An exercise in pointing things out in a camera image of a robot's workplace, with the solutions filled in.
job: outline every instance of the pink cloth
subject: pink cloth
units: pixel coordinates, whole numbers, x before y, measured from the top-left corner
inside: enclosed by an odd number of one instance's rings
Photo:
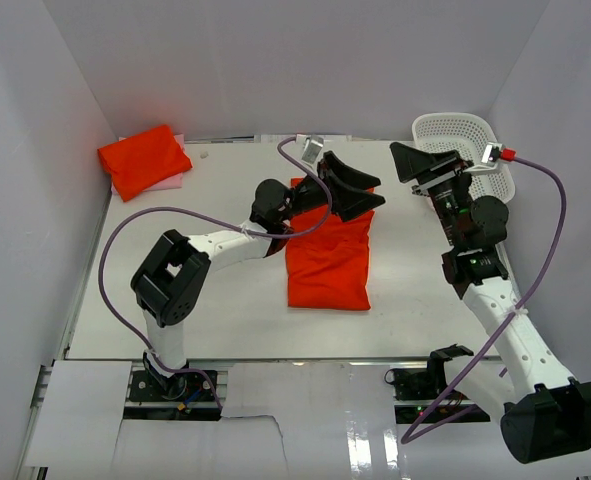
[[[179,135],[174,135],[175,141],[179,144],[182,149],[184,149],[184,134],[180,133]],[[152,187],[147,188],[144,190],[145,192],[152,192],[154,190],[172,190],[173,188],[182,188],[182,177],[184,176],[183,173],[178,173],[177,175],[173,175],[172,177],[165,178],[159,183],[156,183]],[[115,185],[111,183],[111,192],[113,195],[118,195],[117,190],[115,190]]]

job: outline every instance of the white floor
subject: white floor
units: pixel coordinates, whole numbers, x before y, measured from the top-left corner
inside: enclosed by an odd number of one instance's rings
[[[291,309],[286,299],[284,254],[253,260],[207,279],[186,320],[186,351],[192,359],[359,358],[425,356],[453,343],[477,350],[487,339],[474,315],[442,275],[449,249],[437,216],[409,185],[397,180],[389,142],[332,143],[347,164],[377,175],[386,204],[376,210],[370,233],[369,312]],[[290,145],[294,155],[299,146]],[[299,172],[270,144],[189,144],[194,168],[179,190],[148,192],[124,204],[113,197],[100,240],[128,215],[172,205],[232,223],[248,217],[257,184],[288,183]],[[130,279],[159,236],[218,229],[171,213],[136,220],[118,237],[107,262],[106,282],[117,309],[139,328],[144,319]],[[143,345],[106,309],[97,287],[99,252],[67,358],[136,359]]]
[[[397,426],[398,438],[406,427]],[[591,475],[590,451],[530,465],[518,463],[492,423],[445,425],[399,450],[403,479],[575,480]],[[334,471],[319,471],[315,478],[333,478]],[[288,478],[279,431],[271,418],[124,420],[112,473],[115,480]],[[87,478],[86,472],[62,467],[49,468],[47,476],[47,480]]]

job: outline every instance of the cable clip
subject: cable clip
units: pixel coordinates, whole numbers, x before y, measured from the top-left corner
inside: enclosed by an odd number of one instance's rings
[[[522,307],[522,308],[515,308],[515,305],[512,305],[511,308],[507,308],[506,309],[506,312],[509,313],[509,314],[514,313],[515,316],[518,316],[518,315],[528,315],[528,309],[527,308],[524,308],[524,307]]]
[[[249,230],[248,230],[248,228],[246,228],[246,224],[242,223],[239,226],[239,233],[244,235],[248,240],[251,240],[252,237],[250,236],[250,234],[248,232],[249,232]]]

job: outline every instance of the cable connector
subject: cable connector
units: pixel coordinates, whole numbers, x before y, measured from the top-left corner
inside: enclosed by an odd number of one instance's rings
[[[515,150],[511,150],[510,148],[504,148],[502,149],[499,158],[506,162],[512,162],[515,159],[515,153]]]
[[[486,144],[486,148],[484,149],[484,153],[482,153],[482,164],[494,165],[497,163],[497,160],[501,158],[503,150],[504,145],[501,143],[488,142]]]

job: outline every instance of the orange cloth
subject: orange cloth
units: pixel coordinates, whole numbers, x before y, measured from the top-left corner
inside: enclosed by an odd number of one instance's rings
[[[193,168],[168,125],[111,143],[97,153],[125,202],[165,178]]]
[[[301,179],[294,178],[295,186]],[[296,232],[320,221],[326,206],[291,220]],[[330,216],[315,232],[286,244],[288,306],[370,310],[368,280],[368,231],[374,212],[342,223]]]

